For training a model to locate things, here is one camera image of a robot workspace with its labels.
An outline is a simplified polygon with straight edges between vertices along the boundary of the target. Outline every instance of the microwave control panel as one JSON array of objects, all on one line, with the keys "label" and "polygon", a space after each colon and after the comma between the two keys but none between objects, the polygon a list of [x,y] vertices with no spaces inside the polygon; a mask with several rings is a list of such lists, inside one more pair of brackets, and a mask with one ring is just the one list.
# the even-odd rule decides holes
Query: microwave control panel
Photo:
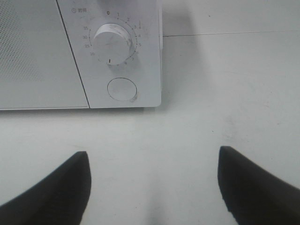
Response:
[{"label": "microwave control panel", "polygon": [[57,3],[90,108],[160,105],[160,0]]}]

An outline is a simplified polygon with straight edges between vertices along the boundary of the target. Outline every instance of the microwave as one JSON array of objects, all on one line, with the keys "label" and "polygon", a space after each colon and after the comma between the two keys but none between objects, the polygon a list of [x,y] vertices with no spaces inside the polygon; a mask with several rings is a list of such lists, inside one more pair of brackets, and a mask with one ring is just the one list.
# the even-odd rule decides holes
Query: microwave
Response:
[{"label": "microwave", "polygon": [[161,0],[0,0],[0,110],[161,103]]}]

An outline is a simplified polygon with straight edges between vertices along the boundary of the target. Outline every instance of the timer dial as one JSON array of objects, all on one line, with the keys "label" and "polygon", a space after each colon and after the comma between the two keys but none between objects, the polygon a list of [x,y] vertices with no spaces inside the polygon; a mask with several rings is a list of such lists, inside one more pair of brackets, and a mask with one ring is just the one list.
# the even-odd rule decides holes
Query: timer dial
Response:
[{"label": "timer dial", "polygon": [[102,25],[92,42],[99,60],[108,65],[121,64],[130,56],[131,37],[123,27],[117,24]]}]

